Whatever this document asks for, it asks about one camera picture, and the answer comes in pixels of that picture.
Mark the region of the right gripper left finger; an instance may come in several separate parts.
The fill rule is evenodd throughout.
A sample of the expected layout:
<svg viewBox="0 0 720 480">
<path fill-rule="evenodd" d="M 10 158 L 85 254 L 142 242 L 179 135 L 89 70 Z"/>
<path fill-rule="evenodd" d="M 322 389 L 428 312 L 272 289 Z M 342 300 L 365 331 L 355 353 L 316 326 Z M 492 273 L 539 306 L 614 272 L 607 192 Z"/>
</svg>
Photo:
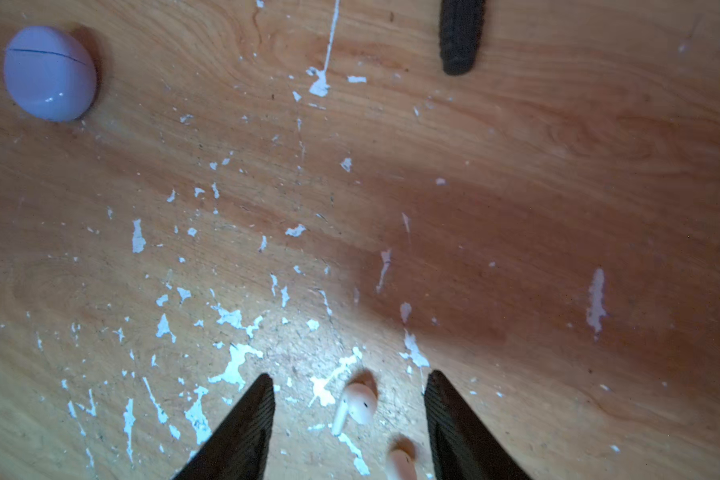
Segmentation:
<svg viewBox="0 0 720 480">
<path fill-rule="evenodd" d="M 273 380 L 263 373 L 174 479 L 263 479 L 275 408 Z"/>
</svg>

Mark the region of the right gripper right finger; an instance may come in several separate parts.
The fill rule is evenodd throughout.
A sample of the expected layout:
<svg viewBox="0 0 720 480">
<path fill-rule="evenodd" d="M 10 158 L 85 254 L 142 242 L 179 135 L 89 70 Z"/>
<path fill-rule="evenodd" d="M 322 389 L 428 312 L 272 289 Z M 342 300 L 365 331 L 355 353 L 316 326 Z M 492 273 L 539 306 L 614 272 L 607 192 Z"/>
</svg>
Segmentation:
<svg viewBox="0 0 720 480">
<path fill-rule="evenodd" d="M 429 374 L 424 404 L 437 479 L 530 479 L 443 372 Z"/>
</svg>

